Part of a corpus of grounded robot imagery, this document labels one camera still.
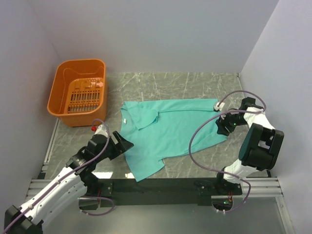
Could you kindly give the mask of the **teal t shirt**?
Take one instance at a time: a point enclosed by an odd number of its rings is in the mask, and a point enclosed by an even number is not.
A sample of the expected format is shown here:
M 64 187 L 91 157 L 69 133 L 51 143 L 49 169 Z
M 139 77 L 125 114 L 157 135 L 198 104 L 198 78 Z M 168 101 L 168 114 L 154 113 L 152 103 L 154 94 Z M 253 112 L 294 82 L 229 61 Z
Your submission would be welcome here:
M 124 155 L 136 181 L 164 167 L 163 159 L 187 155 L 226 141 L 217 134 L 214 122 L 206 124 L 191 139 L 201 124 L 217 113 L 216 99 L 169 99 L 126 101 L 120 135 L 134 144 Z

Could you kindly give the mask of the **orange plastic basket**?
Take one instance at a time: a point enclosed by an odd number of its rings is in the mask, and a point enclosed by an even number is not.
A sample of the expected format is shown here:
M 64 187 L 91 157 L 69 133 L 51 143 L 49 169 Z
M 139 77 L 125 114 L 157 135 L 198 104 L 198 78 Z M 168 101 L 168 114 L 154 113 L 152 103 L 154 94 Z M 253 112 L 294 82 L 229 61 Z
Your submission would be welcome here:
M 108 82 L 100 59 L 68 60 L 58 66 L 47 110 L 69 127 L 90 126 L 105 120 Z

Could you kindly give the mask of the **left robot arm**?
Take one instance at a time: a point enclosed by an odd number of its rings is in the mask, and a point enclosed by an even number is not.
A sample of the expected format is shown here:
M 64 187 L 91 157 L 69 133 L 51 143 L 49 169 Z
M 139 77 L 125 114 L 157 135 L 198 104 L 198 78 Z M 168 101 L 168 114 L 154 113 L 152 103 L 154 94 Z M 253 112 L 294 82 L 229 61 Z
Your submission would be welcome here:
M 96 204 L 101 200 L 109 201 L 111 189 L 103 194 L 102 184 L 92 173 L 102 160 L 118 157 L 133 147 L 133 143 L 114 131 L 117 143 L 109 134 L 95 134 L 88 144 L 82 147 L 61 172 L 36 196 L 19 207 L 11 206 L 5 212 L 5 234 L 41 234 L 43 226 L 63 208 L 79 197 L 94 199 Z

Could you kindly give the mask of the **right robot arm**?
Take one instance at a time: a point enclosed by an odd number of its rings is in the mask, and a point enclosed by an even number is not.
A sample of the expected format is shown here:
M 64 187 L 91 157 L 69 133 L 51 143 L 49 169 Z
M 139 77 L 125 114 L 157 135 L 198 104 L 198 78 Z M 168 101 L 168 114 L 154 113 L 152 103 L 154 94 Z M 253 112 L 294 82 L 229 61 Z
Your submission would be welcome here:
M 216 121 L 219 135 L 228 136 L 237 126 L 247 125 L 249 130 L 239 150 L 238 159 L 218 173 L 214 190 L 221 195 L 238 188 L 241 178 L 254 172 L 272 169 L 277 161 L 284 133 L 274 128 L 266 118 L 263 107 L 256 105 L 255 99 L 242 100 L 240 111 L 247 113 L 229 113 Z

